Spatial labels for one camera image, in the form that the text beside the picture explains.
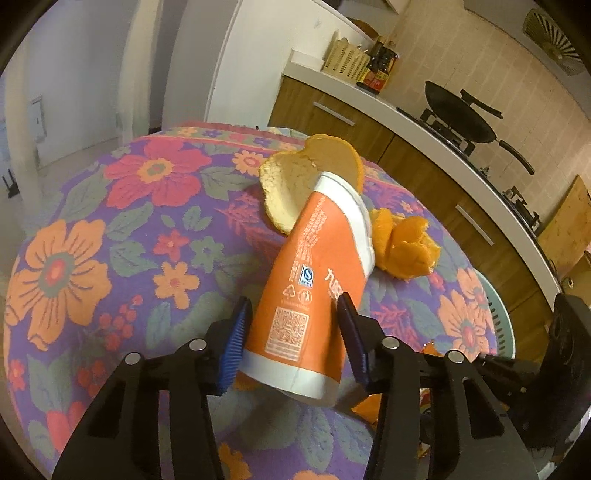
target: orange paper cup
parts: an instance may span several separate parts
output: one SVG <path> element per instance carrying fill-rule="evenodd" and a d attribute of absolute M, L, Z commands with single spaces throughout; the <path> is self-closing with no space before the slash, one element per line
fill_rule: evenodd
<path fill-rule="evenodd" d="M 334 405 L 345 360 L 336 300 L 346 291 L 359 306 L 374 262 L 360 195 L 322 172 L 275 260 L 240 370 L 307 403 Z"/>

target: frying pan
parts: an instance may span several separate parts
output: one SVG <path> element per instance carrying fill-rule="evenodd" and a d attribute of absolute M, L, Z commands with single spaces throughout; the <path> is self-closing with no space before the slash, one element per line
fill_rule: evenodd
<path fill-rule="evenodd" d="M 465 90 L 460 91 L 461 98 L 436 83 L 425 82 L 425 96 L 433 113 L 443 120 L 448 127 L 454 129 L 461 137 L 475 143 L 491 143 L 496 140 L 496 135 L 489 124 L 486 123 L 470 106 L 475 104 L 484 111 L 503 118 L 500 111 L 491 108 L 480 100 L 474 98 Z M 499 146 L 507 150 L 525 167 L 530 175 L 535 173 L 529 162 L 512 146 L 504 140 L 497 140 Z"/>

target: wooden cabinet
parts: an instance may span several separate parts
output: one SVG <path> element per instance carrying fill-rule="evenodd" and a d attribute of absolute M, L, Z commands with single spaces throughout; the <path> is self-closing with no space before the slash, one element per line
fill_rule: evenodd
<path fill-rule="evenodd" d="M 541 359 L 551 309 L 495 222 L 449 175 L 400 137 L 392 140 L 378 164 L 429 209 L 495 287 L 514 326 L 517 356 Z"/>
<path fill-rule="evenodd" d="M 289 77 L 283 77 L 269 125 L 293 128 L 308 135 L 344 138 L 359 155 L 373 162 L 379 160 L 394 137 L 394 133 L 359 110 Z"/>

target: table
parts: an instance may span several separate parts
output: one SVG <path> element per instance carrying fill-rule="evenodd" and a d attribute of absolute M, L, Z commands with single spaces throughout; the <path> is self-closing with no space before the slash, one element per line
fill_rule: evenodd
<path fill-rule="evenodd" d="M 50 472 L 127 352 L 171 353 L 228 315 L 240 294 L 256 305 L 285 240 L 264 214 L 258 166 L 301 148 L 302 135 L 195 125 L 140 138 L 68 181 L 15 262 L 5 367 L 18 418 Z M 370 163 L 363 200 L 427 218 L 442 251 L 428 277 L 374 271 L 360 311 L 415 350 L 434 339 L 469 359 L 495 353 L 482 286 L 441 224 Z M 209 398 L 226 478 L 361 479 L 372 435 L 343 413 L 355 388 L 347 363 L 339 408 L 317 408 L 240 375 Z M 171 478 L 165 415 L 160 423 Z"/>

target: kitchen counter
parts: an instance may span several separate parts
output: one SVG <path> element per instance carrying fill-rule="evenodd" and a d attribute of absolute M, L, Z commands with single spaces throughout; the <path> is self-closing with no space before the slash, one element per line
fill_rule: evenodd
<path fill-rule="evenodd" d="M 439 166 L 474 199 L 508 238 L 553 309 L 554 298 L 561 292 L 560 283 L 551 271 L 535 236 L 514 215 L 506 199 L 493 185 L 439 139 L 398 112 L 395 106 L 320 72 L 321 65 L 320 60 L 294 51 L 283 75 L 321 90 L 361 111 L 410 143 Z"/>

